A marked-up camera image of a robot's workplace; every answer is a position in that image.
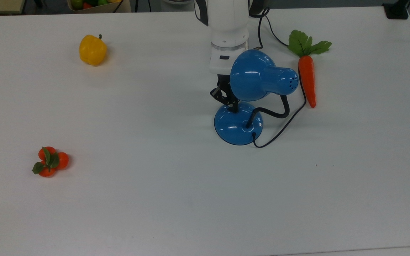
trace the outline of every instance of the red tomato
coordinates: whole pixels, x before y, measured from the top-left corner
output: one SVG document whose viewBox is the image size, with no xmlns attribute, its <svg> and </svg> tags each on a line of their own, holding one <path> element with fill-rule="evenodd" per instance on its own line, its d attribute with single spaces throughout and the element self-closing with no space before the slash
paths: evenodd
<svg viewBox="0 0 410 256">
<path fill-rule="evenodd" d="M 50 152 L 50 154 L 53 154 L 53 153 L 55 153 L 55 152 L 57 151 L 54 147 L 45 147 L 45 148 L 48 150 L 48 152 Z M 40 158 L 41 160 L 44 160 L 44 161 L 45 161 L 44 149 L 40 149 L 40 150 L 39 150 L 39 153 L 38 153 L 37 155 L 39 156 L 39 158 Z"/>
<path fill-rule="evenodd" d="M 44 167 L 44 169 L 42 169 L 41 172 L 39 172 L 39 175 L 42 177 L 52 177 L 56 171 L 56 168 L 49 169 L 49 167 Z"/>
<path fill-rule="evenodd" d="M 57 166 L 57 169 L 58 170 L 65 169 L 67 167 L 67 164 L 69 164 L 69 156 L 64 152 L 59 152 L 58 158 L 60 159 L 60 163 Z"/>
</svg>

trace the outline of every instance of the orange carrot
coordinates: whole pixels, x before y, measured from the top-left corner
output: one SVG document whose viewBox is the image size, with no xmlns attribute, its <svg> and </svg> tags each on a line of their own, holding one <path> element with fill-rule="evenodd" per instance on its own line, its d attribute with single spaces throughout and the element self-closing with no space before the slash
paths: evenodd
<svg viewBox="0 0 410 256">
<path fill-rule="evenodd" d="M 306 99 L 312 108 L 316 107 L 316 81 L 314 79 L 314 63 L 309 55 L 327 52 L 331 45 L 332 42 L 329 41 L 320 41 L 312 45 L 312 37 L 298 30 L 292 30 L 289 36 L 288 48 L 300 57 L 298 72 Z"/>
<path fill-rule="evenodd" d="M 316 107 L 316 81 L 314 79 L 314 63 L 309 55 L 304 55 L 298 61 L 301 84 L 305 90 L 309 105 Z"/>
</svg>

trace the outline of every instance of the green leaf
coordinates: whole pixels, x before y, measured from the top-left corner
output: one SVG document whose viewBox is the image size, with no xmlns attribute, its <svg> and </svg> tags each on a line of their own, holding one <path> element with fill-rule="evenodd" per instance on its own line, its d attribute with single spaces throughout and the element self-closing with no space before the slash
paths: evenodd
<svg viewBox="0 0 410 256">
<path fill-rule="evenodd" d="M 304 32 L 292 30 L 289 36 L 289 50 L 297 54 L 299 57 L 309 54 L 309 49 L 312 45 L 312 37 L 307 36 Z"/>
<path fill-rule="evenodd" d="M 321 54 L 327 52 L 330 49 L 332 42 L 320 41 L 317 44 L 311 46 L 309 49 L 309 54 Z"/>
<path fill-rule="evenodd" d="M 50 164 L 50 152 L 48 152 L 48 150 L 44 147 L 42 147 L 42 149 L 44 150 L 45 164 L 49 165 Z"/>
<path fill-rule="evenodd" d="M 52 155 L 52 157 L 50 158 L 50 168 L 56 168 L 58 167 L 58 165 L 60 164 L 60 158 L 58 157 L 58 153 L 54 152 Z"/>
<path fill-rule="evenodd" d="M 33 167 L 33 173 L 39 174 L 39 172 L 41 172 L 44 167 L 45 166 L 42 164 L 42 162 L 36 162 Z"/>
</svg>

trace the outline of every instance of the blue desk lamp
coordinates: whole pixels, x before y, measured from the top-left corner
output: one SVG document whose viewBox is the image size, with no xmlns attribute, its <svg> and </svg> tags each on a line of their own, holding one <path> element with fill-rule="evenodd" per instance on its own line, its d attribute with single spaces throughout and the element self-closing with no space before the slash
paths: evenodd
<svg viewBox="0 0 410 256">
<path fill-rule="evenodd" d="M 238 103 L 238 110 L 222 106 L 215 115 L 215 129 L 218 135 L 233 145 L 246 145 L 257 139 L 262 132 L 263 121 L 259 112 L 266 112 L 277 118 L 289 115 L 287 95 L 298 87 L 298 76 L 290 68 L 280 68 L 273 60 L 259 50 L 247 50 L 235 60 L 230 87 L 234 96 L 244 102 Z M 249 103 L 278 94 L 284 105 L 284 113 L 278 114 L 264 108 L 255 108 Z"/>
</svg>

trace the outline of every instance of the lamp base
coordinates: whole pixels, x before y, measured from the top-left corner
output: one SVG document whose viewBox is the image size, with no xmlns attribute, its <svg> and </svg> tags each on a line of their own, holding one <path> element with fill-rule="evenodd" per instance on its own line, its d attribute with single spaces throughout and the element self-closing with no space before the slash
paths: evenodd
<svg viewBox="0 0 410 256">
<path fill-rule="evenodd" d="M 262 115 L 257 113 L 252 124 L 246 128 L 246 123 L 251 116 L 254 106 L 246 102 L 239 102 L 238 112 L 228 110 L 228 106 L 222 106 L 215 115 L 215 130 L 218 135 L 232 145 L 246 145 L 252 143 L 252 133 L 256 133 L 256 139 L 262 132 Z"/>
</svg>

